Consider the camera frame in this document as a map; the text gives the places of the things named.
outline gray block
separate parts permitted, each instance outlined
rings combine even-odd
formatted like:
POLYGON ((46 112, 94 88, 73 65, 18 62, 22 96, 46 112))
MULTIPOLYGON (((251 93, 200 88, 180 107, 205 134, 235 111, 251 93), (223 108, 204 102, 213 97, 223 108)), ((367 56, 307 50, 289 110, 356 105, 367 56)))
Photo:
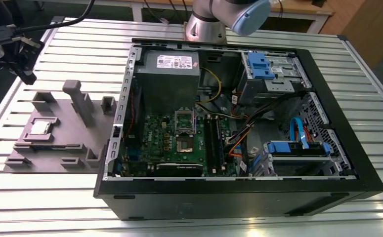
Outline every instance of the gray block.
POLYGON ((5 165, 9 167, 28 167, 32 162, 25 157, 8 157, 5 165))
POLYGON ((85 162, 92 168, 98 167, 100 157, 94 156, 93 151, 90 149, 86 150, 85 154, 85 162))
POLYGON ((62 157, 60 158, 60 165, 64 168, 81 168, 82 167, 82 161, 78 157, 62 157))
POLYGON ((90 99, 86 94, 84 95, 81 93, 80 88, 81 82, 78 80, 65 80, 61 90, 70 97, 73 109, 78 113, 84 125, 92 127, 94 125, 94 120, 92 117, 93 110, 90 110, 90 99))
POLYGON ((56 100, 50 92, 36 92, 36 95, 32 100, 32 104, 38 112, 50 112, 49 103, 54 103, 56 100))
POLYGON ((105 115, 114 115, 116 101, 112 96, 104 96, 101 98, 100 107, 105 115))

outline aluminum table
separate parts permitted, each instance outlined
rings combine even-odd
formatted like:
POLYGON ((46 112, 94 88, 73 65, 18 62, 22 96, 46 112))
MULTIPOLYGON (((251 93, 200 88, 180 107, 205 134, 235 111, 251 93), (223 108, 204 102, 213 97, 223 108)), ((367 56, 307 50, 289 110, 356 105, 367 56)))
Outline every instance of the aluminum table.
MULTIPOLYGON (((16 79, 0 104, 0 235, 38 236, 381 236, 383 193, 309 217, 118 221, 92 197, 96 174, 6 174, 4 161, 33 111, 34 92, 54 98, 65 79, 81 80, 92 99, 117 98, 130 38, 182 39, 181 25, 84 20, 42 37, 37 81, 16 79)), ((383 181, 383 86, 351 44, 336 36, 257 31, 227 32, 229 44, 295 47, 311 51, 328 86, 383 181)))

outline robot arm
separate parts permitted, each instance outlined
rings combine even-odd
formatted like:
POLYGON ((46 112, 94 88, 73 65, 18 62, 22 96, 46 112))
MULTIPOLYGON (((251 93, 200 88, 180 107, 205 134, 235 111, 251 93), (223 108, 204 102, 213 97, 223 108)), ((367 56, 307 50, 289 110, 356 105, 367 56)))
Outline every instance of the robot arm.
POLYGON ((253 33, 271 11, 269 0, 194 0, 185 39, 225 42, 224 26, 240 36, 253 33))

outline electronic device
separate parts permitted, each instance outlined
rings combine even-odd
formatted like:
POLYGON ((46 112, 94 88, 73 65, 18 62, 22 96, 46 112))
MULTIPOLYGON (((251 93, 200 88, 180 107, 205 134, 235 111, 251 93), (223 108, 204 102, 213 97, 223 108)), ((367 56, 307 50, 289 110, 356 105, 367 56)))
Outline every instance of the electronic device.
POLYGON ((383 192, 307 50, 132 42, 94 187, 120 219, 313 215, 383 192))

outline black power cable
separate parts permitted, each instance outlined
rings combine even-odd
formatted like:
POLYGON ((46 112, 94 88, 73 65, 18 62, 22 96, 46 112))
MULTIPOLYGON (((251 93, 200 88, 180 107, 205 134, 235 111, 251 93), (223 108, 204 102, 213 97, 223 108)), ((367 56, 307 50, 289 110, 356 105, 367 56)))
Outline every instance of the black power cable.
POLYGON ((53 28, 58 28, 58 27, 70 26, 73 24, 77 24, 86 17, 88 13, 92 10, 93 4, 94 4, 94 0, 90 0, 88 5, 86 5, 86 8, 84 10, 82 15, 77 19, 74 19, 72 21, 66 21, 66 22, 62 22, 62 23, 56 23, 56 24, 52 24, 52 25, 41 25, 41 26, 32 26, 32 27, 18 28, 18 29, 14 30, 14 33, 16 34, 22 34, 22 33, 33 32, 33 31, 44 31, 44 30, 48 30, 48 29, 53 29, 53 28))
POLYGON ((188 10, 186 10, 186 5, 185 5, 185 1, 182 0, 182 5, 184 5, 184 9, 185 9, 185 17, 186 17, 186 19, 185 19, 185 21, 188 20, 188 10))
POLYGON ((170 3, 170 6, 172 6, 172 8, 173 8, 173 10, 174 10, 174 14, 176 14, 176 16, 177 16, 178 22, 184 22, 182 18, 181 18, 180 15, 178 15, 178 12, 177 12, 177 10, 176 10, 176 7, 174 7, 174 5, 173 5, 173 3, 172 3, 172 0, 169 0, 169 3, 170 3))
POLYGON ((280 4, 279 18, 281 18, 281 16, 283 16, 283 5, 281 5, 281 0, 279 0, 279 4, 280 4))

